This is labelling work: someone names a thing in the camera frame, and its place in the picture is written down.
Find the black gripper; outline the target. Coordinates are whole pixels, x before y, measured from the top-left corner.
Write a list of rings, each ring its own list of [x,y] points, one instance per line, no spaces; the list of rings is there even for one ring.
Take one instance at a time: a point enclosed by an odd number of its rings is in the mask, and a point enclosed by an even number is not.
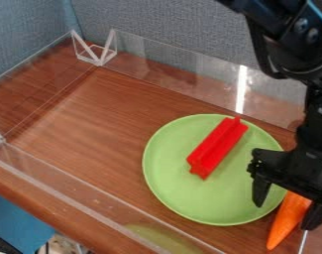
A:
[[[314,201],[301,224],[304,230],[314,230],[322,224],[322,153],[254,149],[246,170],[253,177],[252,199],[257,207],[262,207],[272,185]]]

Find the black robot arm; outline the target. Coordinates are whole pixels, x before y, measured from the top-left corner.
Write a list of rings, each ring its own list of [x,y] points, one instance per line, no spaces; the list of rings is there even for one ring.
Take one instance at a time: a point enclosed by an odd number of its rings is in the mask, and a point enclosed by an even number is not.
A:
[[[322,224],[322,10],[313,0],[217,1],[246,18],[262,72],[308,87],[296,148],[253,150],[248,171],[256,205],[264,204],[273,185],[312,200],[301,228],[313,230]]]

